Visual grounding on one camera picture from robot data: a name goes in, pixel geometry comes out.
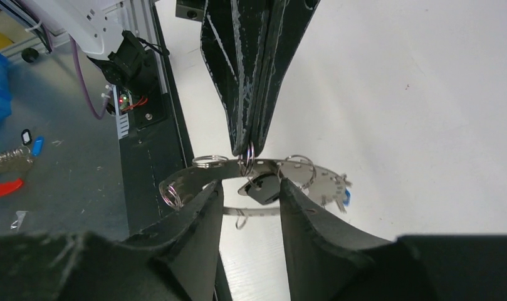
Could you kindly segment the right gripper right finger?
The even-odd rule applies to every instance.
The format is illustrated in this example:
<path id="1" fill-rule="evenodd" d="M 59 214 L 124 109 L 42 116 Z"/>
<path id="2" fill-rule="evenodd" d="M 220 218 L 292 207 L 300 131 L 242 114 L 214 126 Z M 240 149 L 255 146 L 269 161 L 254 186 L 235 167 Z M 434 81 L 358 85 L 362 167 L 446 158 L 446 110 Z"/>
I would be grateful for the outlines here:
<path id="1" fill-rule="evenodd" d="M 374 268 L 365 250 L 390 244 L 314 203 L 289 179 L 281 183 L 280 213 L 292 300 L 336 300 Z"/>

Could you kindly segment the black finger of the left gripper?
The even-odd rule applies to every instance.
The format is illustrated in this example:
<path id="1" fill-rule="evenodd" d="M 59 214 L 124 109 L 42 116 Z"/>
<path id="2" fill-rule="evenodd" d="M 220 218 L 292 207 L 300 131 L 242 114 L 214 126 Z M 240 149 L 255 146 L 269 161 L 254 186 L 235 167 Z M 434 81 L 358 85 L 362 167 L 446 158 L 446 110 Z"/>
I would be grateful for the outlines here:
<path id="1" fill-rule="evenodd" d="M 201 53 L 224 108 L 234 156 L 264 150 L 274 101 L 266 97 L 273 1 L 206 1 Z"/>
<path id="2" fill-rule="evenodd" d="M 251 142 L 262 153 L 283 79 L 319 1 L 269 1 L 262 45 L 261 73 L 254 106 Z"/>

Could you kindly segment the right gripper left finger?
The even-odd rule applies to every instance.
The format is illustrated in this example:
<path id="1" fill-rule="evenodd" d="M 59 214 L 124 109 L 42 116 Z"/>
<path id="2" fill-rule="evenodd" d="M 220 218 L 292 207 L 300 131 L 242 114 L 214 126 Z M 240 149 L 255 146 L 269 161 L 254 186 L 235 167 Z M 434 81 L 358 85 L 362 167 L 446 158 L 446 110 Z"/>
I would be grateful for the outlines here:
<path id="1" fill-rule="evenodd" d="M 149 266 L 182 300 L 212 300 L 219 259 L 223 187 L 213 180 L 180 210 L 126 242 L 151 251 Z"/>

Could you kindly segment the round metal keyring disc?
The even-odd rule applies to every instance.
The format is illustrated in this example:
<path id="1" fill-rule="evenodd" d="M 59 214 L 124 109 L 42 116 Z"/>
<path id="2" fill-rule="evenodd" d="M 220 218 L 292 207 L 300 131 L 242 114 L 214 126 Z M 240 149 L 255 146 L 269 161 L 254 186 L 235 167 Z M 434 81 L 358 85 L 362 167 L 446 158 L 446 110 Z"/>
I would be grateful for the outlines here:
<path id="1" fill-rule="evenodd" d="M 283 178 L 291 180 L 309 199 L 322 208 L 328 204 L 337 205 L 344 213 L 347 206 L 342 204 L 345 190 L 350 190 L 352 183 L 346 174 L 337 174 L 325 167 L 316 165 L 303 155 L 290 155 L 285 159 L 229 159 L 220 155 L 196 157 L 192 166 L 169 176 L 159 184 L 160 195 L 166 205 L 179 210 L 201 192 L 213 180 L 243 178 L 245 184 L 256 176 L 273 173 L 280 182 Z M 223 213 L 236 217 L 235 227 L 244 228 L 249 218 L 280 215 L 275 204 L 244 208 L 226 206 Z"/>

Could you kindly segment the key with blue tag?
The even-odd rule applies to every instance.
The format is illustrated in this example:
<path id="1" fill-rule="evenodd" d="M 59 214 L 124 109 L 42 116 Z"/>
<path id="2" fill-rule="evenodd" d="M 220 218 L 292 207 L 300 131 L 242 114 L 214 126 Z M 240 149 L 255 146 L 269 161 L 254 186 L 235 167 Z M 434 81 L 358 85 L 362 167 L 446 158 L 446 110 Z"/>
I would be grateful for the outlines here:
<path id="1" fill-rule="evenodd" d="M 350 191 L 348 189 L 345 190 L 345 196 L 343 197 L 342 199 L 342 204 L 344 206 L 348 206 L 350 204 L 350 200 L 351 200 L 351 194 L 350 194 Z"/>

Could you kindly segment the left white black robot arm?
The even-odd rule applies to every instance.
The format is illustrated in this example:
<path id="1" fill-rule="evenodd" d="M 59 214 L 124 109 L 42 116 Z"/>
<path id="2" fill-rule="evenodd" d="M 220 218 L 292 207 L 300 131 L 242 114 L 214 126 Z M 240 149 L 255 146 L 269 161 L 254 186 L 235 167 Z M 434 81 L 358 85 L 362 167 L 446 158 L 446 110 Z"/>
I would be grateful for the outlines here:
<path id="1" fill-rule="evenodd" d="M 150 90 L 144 48 L 92 1 L 38 1 L 105 78 L 136 95 Z M 233 156 L 262 153 L 281 86 L 317 1 L 206 1 L 201 55 L 221 100 Z"/>

